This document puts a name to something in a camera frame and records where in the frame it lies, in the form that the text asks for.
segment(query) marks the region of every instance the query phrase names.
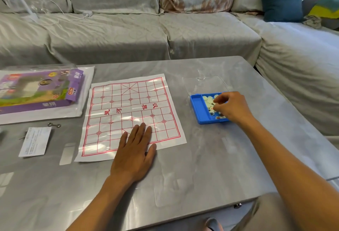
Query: table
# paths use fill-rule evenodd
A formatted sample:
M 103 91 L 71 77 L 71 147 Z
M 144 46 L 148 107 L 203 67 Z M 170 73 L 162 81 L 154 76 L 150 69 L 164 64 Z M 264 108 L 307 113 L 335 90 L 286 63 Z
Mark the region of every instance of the table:
M 197 123 L 183 78 L 219 76 L 230 90 L 245 95 L 254 116 L 295 156 L 326 180 L 339 176 L 339 151 L 241 57 L 102 64 L 93 82 L 159 73 L 166 76 L 188 143 L 158 151 L 149 174 L 122 199 L 111 230 L 151 226 L 276 190 L 239 127 Z M 67 162 L 77 153 L 83 120 L 2 126 L 1 229 L 65 230 L 98 193 L 112 161 Z M 28 127 L 48 122 L 62 126 L 52 131 L 46 154 L 19 158 L 19 138 Z M 61 160 L 63 153 L 70 156 Z

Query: toy packaging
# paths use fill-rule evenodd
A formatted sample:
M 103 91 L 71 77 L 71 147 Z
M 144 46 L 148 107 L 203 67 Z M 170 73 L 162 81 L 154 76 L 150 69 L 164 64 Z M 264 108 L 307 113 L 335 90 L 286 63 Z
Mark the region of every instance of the toy packaging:
M 50 70 L 8 74 L 0 80 L 0 114 L 69 106 L 76 102 L 83 71 Z

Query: right hand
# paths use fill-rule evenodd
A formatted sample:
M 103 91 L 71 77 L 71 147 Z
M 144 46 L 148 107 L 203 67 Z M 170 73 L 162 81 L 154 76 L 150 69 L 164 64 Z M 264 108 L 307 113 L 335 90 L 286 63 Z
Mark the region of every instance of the right hand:
M 222 113 L 230 121 L 235 122 L 236 124 L 242 124 L 244 121 L 253 118 L 245 96 L 239 92 L 223 92 L 214 99 L 214 102 L 216 104 L 213 109 Z

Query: white label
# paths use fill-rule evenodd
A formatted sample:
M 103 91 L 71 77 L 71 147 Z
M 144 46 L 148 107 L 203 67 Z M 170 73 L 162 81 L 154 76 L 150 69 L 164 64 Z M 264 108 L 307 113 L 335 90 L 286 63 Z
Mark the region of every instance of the white label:
M 23 142 L 19 157 L 44 155 L 52 127 L 30 127 Z

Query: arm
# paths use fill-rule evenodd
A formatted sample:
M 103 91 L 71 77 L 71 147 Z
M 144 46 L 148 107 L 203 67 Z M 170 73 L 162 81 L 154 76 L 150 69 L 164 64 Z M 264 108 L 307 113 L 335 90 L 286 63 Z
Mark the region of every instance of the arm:
M 70 225 L 67 231 L 101 231 L 105 230 L 121 197 L 134 182 L 140 181 L 152 165 L 156 145 L 152 144 L 147 156 L 145 151 L 151 137 L 151 127 L 145 134 L 145 124 L 136 125 L 126 143 L 125 132 L 119 143 L 113 160 L 111 174 L 104 182 L 98 195 L 88 207 Z
M 214 109 L 249 137 L 296 223 L 305 231 L 339 230 L 339 193 L 253 117 L 243 95 L 226 92 L 215 102 Z

